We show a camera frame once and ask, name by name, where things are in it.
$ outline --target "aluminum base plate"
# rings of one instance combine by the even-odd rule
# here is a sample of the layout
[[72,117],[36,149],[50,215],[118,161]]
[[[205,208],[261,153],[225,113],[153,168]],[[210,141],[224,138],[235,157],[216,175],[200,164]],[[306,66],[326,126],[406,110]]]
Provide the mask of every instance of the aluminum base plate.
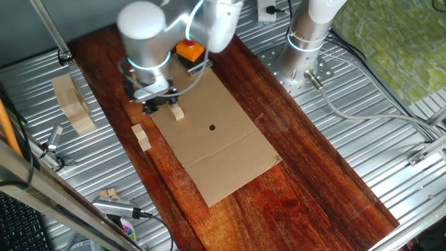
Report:
[[[290,93],[291,96],[296,96],[303,91],[313,88],[313,85],[309,81],[305,82],[297,82],[291,81],[289,78],[285,78],[278,74],[277,68],[275,65],[276,58],[280,55],[280,52],[283,50],[284,45],[278,45],[272,49],[266,50],[260,54],[258,54],[258,58],[264,63],[270,72],[276,77],[279,83]],[[333,71],[330,67],[327,66],[325,61],[321,56],[318,56],[318,70],[314,73],[315,76],[321,81],[324,82],[331,77],[333,77]]]

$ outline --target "metal bracket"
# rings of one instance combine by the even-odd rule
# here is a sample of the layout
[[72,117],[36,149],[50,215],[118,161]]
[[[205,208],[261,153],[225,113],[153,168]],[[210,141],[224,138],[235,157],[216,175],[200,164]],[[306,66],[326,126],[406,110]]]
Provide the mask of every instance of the metal bracket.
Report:
[[416,165],[417,163],[427,159],[430,155],[437,153],[440,151],[442,155],[446,154],[446,135],[443,135],[441,138],[438,138],[436,141],[432,142],[427,147],[423,148],[421,151],[418,151],[414,156],[408,159],[409,164],[411,166]]
[[[289,78],[282,77],[277,73],[277,68],[275,65],[276,59],[280,54],[280,51],[283,50],[284,45],[278,45],[272,49],[266,50],[260,54],[257,54],[257,57],[265,64],[265,66],[270,70],[270,72],[275,76],[275,78],[279,81],[279,83],[290,93],[291,96],[296,96],[307,89],[314,88],[310,81],[306,81],[303,83],[297,83],[296,81],[291,81]],[[318,70],[314,72],[316,78],[324,82],[325,80],[333,77],[333,70],[327,66],[327,63],[323,60],[322,56],[319,55],[317,59]]]

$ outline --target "orange object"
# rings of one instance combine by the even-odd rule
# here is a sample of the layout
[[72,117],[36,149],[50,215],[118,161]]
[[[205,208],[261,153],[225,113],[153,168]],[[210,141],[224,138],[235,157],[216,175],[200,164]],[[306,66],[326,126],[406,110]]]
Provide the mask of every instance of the orange object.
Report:
[[203,54],[204,48],[192,41],[183,40],[176,46],[176,53],[191,61],[192,63]]
[[9,120],[8,114],[6,113],[6,108],[0,100],[0,122],[3,126],[3,131],[6,135],[6,140],[8,140],[9,147],[11,147],[16,154],[20,155],[23,158],[22,152],[20,151],[19,144],[17,143],[17,139],[15,138],[13,125],[11,125],[11,121]]

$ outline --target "small wooden cube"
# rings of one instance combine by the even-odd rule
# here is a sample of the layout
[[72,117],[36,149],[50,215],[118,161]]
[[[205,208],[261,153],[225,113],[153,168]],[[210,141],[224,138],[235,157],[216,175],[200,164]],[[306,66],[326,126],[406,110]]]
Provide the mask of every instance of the small wooden cube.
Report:
[[111,196],[113,196],[113,195],[116,195],[116,190],[115,190],[114,188],[112,188],[112,189],[108,189],[108,190],[107,190],[107,193],[109,194],[109,197],[111,197]]
[[99,196],[101,196],[101,197],[108,197],[109,194],[107,193],[106,190],[102,190],[102,191],[99,192]]

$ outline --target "cardboard sheet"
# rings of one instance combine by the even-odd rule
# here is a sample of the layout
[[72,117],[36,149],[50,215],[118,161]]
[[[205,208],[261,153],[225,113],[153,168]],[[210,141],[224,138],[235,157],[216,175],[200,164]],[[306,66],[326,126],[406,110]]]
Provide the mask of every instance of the cardboard sheet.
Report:
[[[195,77],[172,61],[174,83],[181,91]],[[164,105],[153,120],[190,175],[208,206],[241,188],[280,157],[211,69],[180,97],[184,119],[175,120]]]

